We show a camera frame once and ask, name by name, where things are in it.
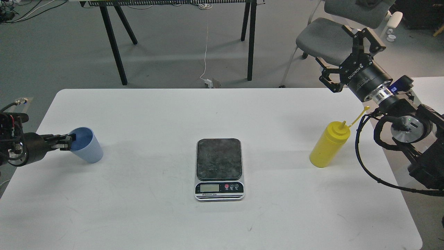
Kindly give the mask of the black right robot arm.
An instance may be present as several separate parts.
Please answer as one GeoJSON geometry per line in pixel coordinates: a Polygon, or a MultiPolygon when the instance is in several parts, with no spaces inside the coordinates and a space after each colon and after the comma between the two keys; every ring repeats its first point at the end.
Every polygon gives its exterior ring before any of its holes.
{"type": "Polygon", "coordinates": [[[338,66],[331,68],[322,57],[316,61],[322,67],[320,81],[332,92],[341,92],[346,85],[361,101],[373,100],[377,109],[360,119],[355,139],[357,160],[362,165],[359,139],[362,128],[370,119],[378,122],[373,139],[384,149],[401,151],[410,161],[409,175],[426,187],[426,190],[411,189],[388,183],[372,174],[364,165],[363,170],[378,183],[385,186],[442,197],[443,173],[443,115],[434,109],[413,103],[411,95],[413,79],[402,76],[396,81],[373,60],[373,56],[386,47],[380,38],[368,28],[353,31],[347,25],[341,29],[353,39],[352,52],[338,66]]]}

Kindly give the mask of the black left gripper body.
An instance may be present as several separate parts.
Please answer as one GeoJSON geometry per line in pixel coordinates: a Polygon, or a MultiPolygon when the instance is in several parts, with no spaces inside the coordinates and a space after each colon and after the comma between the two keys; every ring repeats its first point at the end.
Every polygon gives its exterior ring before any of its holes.
{"type": "Polygon", "coordinates": [[[24,166],[42,160],[47,153],[46,142],[36,133],[24,134],[24,146],[26,148],[26,154],[19,166],[24,166]]]}

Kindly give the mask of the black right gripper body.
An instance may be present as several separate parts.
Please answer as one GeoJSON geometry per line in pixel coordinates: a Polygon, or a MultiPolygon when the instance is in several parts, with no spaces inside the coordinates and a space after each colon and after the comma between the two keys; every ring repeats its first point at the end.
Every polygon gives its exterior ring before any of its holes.
{"type": "Polygon", "coordinates": [[[369,101],[371,92],[393,82],[393,78],[368,53],[356,57],[349,55],[340,67],[344,70],[340,74],[341,83],[346,84],[361,102],[369,101]]]}

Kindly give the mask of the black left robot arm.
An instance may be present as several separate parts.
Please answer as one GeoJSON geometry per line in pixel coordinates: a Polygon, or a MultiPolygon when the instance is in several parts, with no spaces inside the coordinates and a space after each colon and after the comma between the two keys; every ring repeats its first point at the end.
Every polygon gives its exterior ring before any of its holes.
{"type": "Polygon", "coordinates": [[[29,120],[26,113],[6,112],[7,109],[28,103],[28,98],[19,98],[0,111],[0,163],[25,166],[42,160],[50,151],[70,151],[77,140],[74,133],[64,135],[24,133],[23,123],[29,120]]]}

